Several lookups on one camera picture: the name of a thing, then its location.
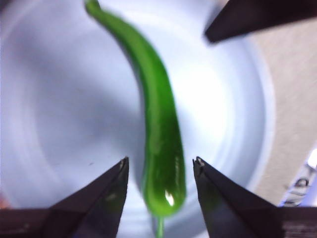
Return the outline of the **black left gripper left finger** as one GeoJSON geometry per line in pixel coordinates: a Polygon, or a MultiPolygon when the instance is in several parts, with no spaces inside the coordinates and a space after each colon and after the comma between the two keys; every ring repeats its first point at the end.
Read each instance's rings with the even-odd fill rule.
{"type": "Polygon", "coordinates": [[[47,208],[2,209],[2,238],[114,238],[127,196],[129,159],[47,208]]]}

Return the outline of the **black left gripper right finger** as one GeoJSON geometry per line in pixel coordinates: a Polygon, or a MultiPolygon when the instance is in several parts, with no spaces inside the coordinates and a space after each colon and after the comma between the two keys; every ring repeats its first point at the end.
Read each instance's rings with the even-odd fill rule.
{"type": "Polygon", "coordinates": [[[315,238],[317,209],[275,206],[205,160],[193,160],[198,201],[211,238],[315,238]]]}

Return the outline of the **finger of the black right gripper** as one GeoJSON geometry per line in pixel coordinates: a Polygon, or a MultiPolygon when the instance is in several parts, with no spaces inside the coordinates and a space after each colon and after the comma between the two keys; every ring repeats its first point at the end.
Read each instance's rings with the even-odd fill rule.
{"type": "Polygon", "coordinates": [[[230,0],[207,26],[211,43],[317,16],[315,0],[230,0]]]}

